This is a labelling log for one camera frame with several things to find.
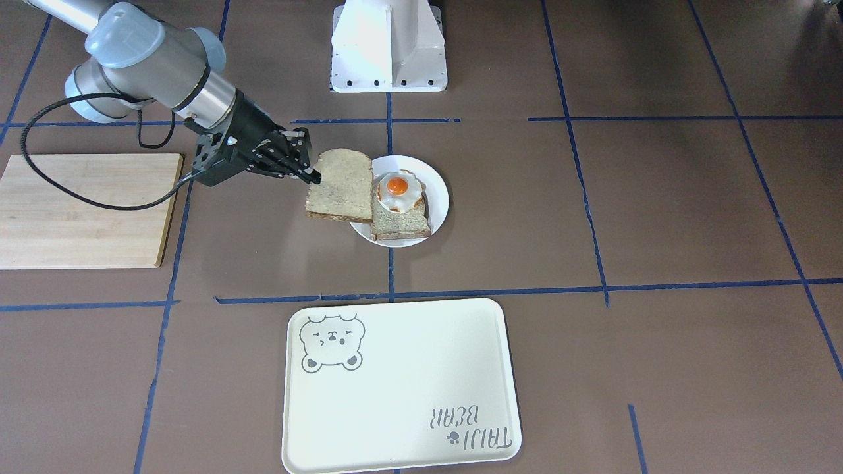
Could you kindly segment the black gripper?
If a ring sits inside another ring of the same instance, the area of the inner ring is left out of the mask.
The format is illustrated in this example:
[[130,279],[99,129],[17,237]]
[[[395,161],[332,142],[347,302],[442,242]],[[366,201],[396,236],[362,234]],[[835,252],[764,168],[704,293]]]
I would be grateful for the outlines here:
[[221,124],[202,127],[194,118],[184,125],[198,135],[190,179],[216,186],[244,171],[275,179],[287,176],[319,185],[319,171],[311,170],[307,130],[282,130],[242,91]]

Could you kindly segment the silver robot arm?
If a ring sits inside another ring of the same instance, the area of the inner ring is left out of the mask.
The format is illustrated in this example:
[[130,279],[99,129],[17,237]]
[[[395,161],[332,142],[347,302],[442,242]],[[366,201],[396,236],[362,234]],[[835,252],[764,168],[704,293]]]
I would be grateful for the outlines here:
[[109,123],[159,103],[198,135],[192,179],[214,186],[248,171],[319,184],[308,131],[287,131],[223,78],[222,43],[204,28],[178,29],[136,4],[33,1],[31,6],[85,33],[90,57],[73,69],[65,91],[78,114]]

